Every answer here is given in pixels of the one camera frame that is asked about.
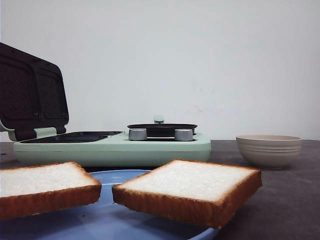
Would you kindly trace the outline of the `beige ribbed bowl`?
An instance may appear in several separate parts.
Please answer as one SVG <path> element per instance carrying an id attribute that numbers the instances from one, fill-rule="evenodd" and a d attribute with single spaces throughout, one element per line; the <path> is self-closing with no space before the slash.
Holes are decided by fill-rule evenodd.
<path id="1" fill-rule="evenodd" d="M 298 158 L 302 139 L 286 135 L 239 135 L 236 143 L 240 154 L 252 165 L 282 169 Z"/>

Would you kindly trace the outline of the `bread slice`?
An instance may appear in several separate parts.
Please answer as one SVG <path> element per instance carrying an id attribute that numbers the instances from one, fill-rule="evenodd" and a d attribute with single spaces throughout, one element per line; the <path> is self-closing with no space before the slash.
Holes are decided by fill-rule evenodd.
<path id="1" fill-rule="evenodd" d="M 101 189 L 102 183 L 75 162 L 2 169 L 0 219 L 93 204 Z"/>
<path id="2" fill-rule="evenodd" d="M 175 159 L 111 189 L 133 211 L 220 229 L 261 186 L 258 168 Z"/>

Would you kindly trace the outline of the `right silver control knob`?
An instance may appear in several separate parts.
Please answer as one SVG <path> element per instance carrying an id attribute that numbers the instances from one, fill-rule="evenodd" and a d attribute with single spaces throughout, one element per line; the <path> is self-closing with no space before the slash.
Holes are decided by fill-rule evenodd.
<path id="1" fill-rule="evenodd" d="M 193 130 L 178 128 L 174 131 L 174 139 L 179 142 L 189 142 L 193 140 Z"/>

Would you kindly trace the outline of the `left silver control knob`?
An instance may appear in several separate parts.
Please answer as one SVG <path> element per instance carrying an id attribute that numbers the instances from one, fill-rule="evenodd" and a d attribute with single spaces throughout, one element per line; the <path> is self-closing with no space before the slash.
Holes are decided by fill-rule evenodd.
<path id="1" fill-rule="evenodd" d="M 146 128 L 130 128 L 128 132 L 128 139 L 130 141 L 145 141 L 147 140 Z"/>

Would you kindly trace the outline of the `breakfast maker hinged lid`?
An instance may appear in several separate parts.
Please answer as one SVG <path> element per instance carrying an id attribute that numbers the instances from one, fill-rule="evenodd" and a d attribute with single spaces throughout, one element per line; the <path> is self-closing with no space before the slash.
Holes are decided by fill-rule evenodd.
<path id="1" fill-rule="evenodd" d="M 37 129 L 64 134 L 69 112 L 60 68 L 12 46 L 0 45 L 0 130 L 15 142 Z"/>

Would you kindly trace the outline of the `mint green breakfast maker base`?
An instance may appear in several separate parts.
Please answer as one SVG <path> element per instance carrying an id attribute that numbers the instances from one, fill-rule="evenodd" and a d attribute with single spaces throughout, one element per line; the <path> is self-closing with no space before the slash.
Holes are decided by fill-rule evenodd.
<path id="1" fill-rule="evenodd" d="M 28 165 L 76 162 L 83 167 L 158 167 L 174 159 L 208 161 L 211 141 L 194 133 L 191 141 L 172 137 L 130 140 L 125 131 L 82 131 L 16 142 L 16 158 Z"/>

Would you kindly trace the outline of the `black round frying pan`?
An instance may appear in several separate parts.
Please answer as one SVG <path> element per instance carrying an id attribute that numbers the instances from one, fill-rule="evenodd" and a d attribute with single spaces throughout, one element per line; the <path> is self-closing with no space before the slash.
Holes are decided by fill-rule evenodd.
<path id="1" fill-rule="evenodd" d="M 127 125 L 129 129 L 146 129 L 147 137 L 167 138 L 174 137 L 175 130 L 189 129 L 195 135 L 197 124 L 191 123 L 165 123 L 164 117 L 156 115 L 153 118 L 153 123 L 139 123 Z"/>

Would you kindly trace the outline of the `silver control knob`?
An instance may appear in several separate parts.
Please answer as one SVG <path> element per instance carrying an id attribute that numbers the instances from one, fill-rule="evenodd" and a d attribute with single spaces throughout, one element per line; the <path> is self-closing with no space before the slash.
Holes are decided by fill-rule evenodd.
<path id="1" fill-rule="evenodd" d="M 178 128 L 174 131 L 174 139 L 179 142 L 189 142 L 193 140 L 193 130 Z"/>
<path id="2" fill-rule="evenodd" d="M 146 128 L 130 128 L 128 132 L 128 139 L 130 141 L 145 141 L 147 140 Z"/>

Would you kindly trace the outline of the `blue round plate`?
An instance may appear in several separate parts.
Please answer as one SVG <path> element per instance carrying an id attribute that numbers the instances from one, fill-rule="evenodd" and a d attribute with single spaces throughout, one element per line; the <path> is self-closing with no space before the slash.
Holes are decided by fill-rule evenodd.
<path id="1" fill-rule="evenodd" d="M 198 227 L 130 210 L 113 201 L 111 187 L 146 173 L 92 173 L 102 183 L 98 202 L 0 223 L 2 240 L 213 240 L 218 229 Z"/>

